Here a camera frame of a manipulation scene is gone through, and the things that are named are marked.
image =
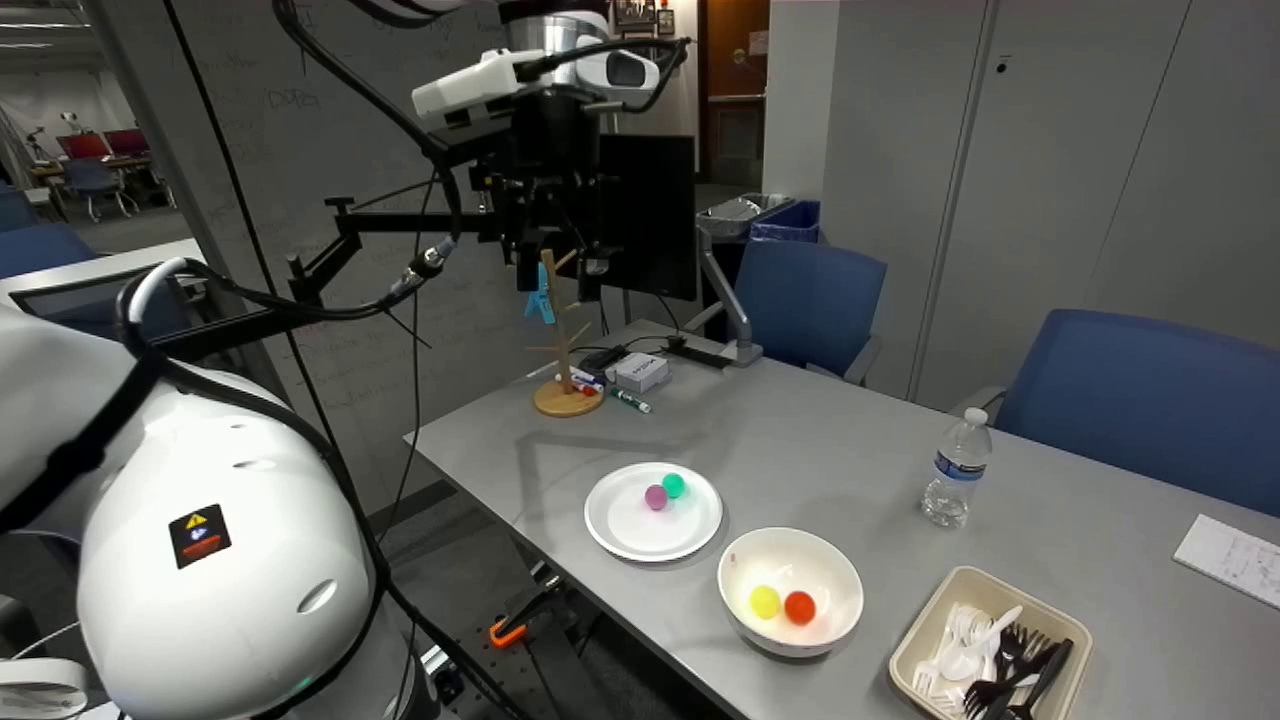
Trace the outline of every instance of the plastic bottle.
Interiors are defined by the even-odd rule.
[[[920,513],[936,528],[966,528],[975,485],[994,465],[989,412],[970,408],[951,437],[932,455],[932,482],[926,489]]]

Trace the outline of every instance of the gray table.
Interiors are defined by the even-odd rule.
[[[675,365],[649,416],[605,404],[546,420],[529,397],[532,379],[499,390],[426,425],[417,448],[741,717],[916,717],[885,667],[951,565],[981,565],[1093,630],[1071,717],[1280,717],[1280,614],[1172,560],[1198,513],[1280,540],[1273,516],[995,437],[972,528],[936,532],[916,497],[951,416],[772,359]],[[704,551],[635,567],[594,545],[583,497],[632,462],[675,462],[721,489],[726,528]],[[820,666],[759,658],[721,609],[726,545],[768,526],[828,535],[869,584],[866,622]]]

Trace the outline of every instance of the orange object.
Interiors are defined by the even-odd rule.
[[[494,622],[485,637],[488,637],[488,648],[508,651],[524,646],[529,625],[504,630],[504,622]]]
[[[813,625],[815,602],[809,592],[790,592],[785,614],[794,625]]]

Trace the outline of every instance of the white robot body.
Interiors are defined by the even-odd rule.
[[[127,717],[203,720],[255,717],[326,675],[371,590],[360,526],[297,431],[165,390],[93,507],[77,606]]]

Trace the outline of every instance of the black monitor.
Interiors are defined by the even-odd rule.
[[[692,137],[601,137],[601,285],[696,299],[692,182]]]

